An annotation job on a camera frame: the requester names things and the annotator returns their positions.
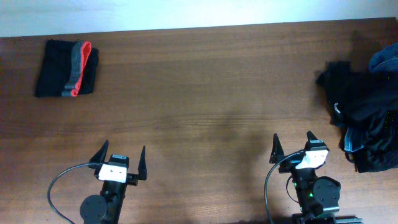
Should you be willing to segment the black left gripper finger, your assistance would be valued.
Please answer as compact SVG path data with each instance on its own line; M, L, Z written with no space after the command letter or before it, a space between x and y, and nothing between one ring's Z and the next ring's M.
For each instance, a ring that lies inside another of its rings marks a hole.
M104 160L106 158L106 153L108 150L108 146L109 146L109 141L105 140L102 147L89 160L89 163L90 163L89 168L95 169L98 167L99 164L104 163Z
M143 146L138 165L138 179L147 180L146 147Z

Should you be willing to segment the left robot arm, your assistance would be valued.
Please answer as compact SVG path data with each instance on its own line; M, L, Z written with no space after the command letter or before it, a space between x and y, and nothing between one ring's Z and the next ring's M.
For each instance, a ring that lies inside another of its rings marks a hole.
M129 158L113 154L105 161L109 142L105 141L100 150L89 160L89 168L94 176L102 181L98 195L90 195L80 206L80 216L84 224L117 224L123 206L127 186L136 186L140 180L147 180L146 149L143 147L138 165L138 173L128 172Z

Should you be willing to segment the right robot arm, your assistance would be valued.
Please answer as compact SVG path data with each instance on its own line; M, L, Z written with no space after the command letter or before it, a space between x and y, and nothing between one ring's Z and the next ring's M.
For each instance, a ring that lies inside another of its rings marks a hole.
M267 216L271 223L268 206L267 185L272 172L289 173L297 195L300 213L291 216L292 223L336 223L335 213L339 212L341 184L330 177L316 175L315 171L326 162L329 149L324 141L307 132L305 147L289 155L284 154L278 135L273 135L269 162L273 167L264 182L264 201Z

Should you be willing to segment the light blue garment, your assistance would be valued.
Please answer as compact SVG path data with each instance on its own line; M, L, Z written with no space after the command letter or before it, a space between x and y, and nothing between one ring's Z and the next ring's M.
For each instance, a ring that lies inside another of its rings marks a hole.
M364 148L363 132L357 128L348 127L344 138L344 151L356 152Z

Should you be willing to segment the black clothes pile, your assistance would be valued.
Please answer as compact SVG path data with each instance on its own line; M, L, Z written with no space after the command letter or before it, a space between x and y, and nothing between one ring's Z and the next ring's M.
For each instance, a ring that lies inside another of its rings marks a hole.
M345 135L341 147L357 171L397 168L397 73L355 72L347 61L328 62L316 83L325 90L333 125L363 132L364 148L345 152Z

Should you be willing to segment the folded black garment red band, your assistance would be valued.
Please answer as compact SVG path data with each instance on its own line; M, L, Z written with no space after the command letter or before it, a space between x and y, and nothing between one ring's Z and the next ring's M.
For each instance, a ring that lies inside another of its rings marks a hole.
M99 50L91 42L48 40L34 95L76 97L93 92Z

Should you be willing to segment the blue denim garment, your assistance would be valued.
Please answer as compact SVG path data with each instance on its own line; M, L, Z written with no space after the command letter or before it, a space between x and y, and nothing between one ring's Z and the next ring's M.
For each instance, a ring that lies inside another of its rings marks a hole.
M394 43L375 53L370 61L370 72L397 72L397 43Z

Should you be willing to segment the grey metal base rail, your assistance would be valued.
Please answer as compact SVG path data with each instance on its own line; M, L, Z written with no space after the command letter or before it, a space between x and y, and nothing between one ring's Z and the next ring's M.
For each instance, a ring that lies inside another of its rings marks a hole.
M363 224L363 219L357 217L351 217L351 218L336 217L335 224Z

